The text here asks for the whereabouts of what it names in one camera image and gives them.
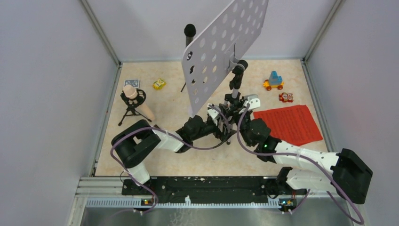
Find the red sheet music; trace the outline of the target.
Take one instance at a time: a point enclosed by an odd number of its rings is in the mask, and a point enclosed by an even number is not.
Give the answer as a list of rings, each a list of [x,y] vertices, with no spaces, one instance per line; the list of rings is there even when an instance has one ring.
[[[321,141],[321,132],[306,105],[253,112],[271,129],[271,136],[296,146]]]

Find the silver music stand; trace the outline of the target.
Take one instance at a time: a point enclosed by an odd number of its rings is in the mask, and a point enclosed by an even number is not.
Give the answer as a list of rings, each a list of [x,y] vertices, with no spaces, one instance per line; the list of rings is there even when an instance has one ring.
[[[239,98],[244,54],[259,37],[267,0],[233,0],[203,31],[196,32],[182,58],[182,69],[190,100],[189,115],[196,115],[227,75],[239,74],[231,82],[231,97]]]

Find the toy microphone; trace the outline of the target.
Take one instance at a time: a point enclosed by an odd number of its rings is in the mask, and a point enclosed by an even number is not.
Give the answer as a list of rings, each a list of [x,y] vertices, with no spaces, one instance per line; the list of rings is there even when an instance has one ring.
[[[124,119],[129,116],[142,116],[149,122],[155,120],[155,114],[146,104],[147,95],[142,89],[137,89],[130,84],[125,85],[120,97],[127,107],[118,126],[121,126]]]

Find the black microphone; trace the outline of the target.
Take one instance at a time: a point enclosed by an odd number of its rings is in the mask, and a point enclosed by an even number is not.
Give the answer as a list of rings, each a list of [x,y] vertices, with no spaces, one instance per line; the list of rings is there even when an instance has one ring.
[[[193,24],[187,24],[184,28],[185,46],[187,47],[193,41],[196,35],[196,27]]]

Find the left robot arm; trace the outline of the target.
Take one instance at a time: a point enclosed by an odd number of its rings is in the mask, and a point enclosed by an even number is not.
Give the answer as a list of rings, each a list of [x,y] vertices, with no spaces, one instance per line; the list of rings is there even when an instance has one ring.
[[[170,150],[174,153],[184,153],[193,148],[197,139],[213,135],[223,144],[235,134],[228,121],[217,111],[211,110],[204,121],[196,115],[177,131],[168,132],[157,126],[150,126],[148,121],[139,120],[116,135],[111,145],[114,148],[122,166],[135,180],[133,189],[139,194],[150,191],[150,174],[145,167],[144,159],[154,149]]]

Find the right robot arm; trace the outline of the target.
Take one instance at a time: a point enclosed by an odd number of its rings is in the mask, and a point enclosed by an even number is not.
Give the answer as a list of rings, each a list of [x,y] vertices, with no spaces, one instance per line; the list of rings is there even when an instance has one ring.
[[[263,162],[284,165],[276,181],[280,193],[300,189],[336,191],[355,204],[365,203],[373,171],[353,150],[321,152],[290,144],[273,137],[266,123],[252,119],[250,114],[246,107],[232,114],[238,142]]]

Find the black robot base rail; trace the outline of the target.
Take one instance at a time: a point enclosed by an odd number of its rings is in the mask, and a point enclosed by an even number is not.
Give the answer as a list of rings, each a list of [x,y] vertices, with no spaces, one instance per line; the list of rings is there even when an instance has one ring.
[[[293,198],[305,195],[305,189],[293,190],[275,177],[219,176],[219,177],[152,177],[141,187],[125,179],[122,195],[158,196],[159,203],[182,203],[189,197],[194,204],[266,203],[284,195]]]

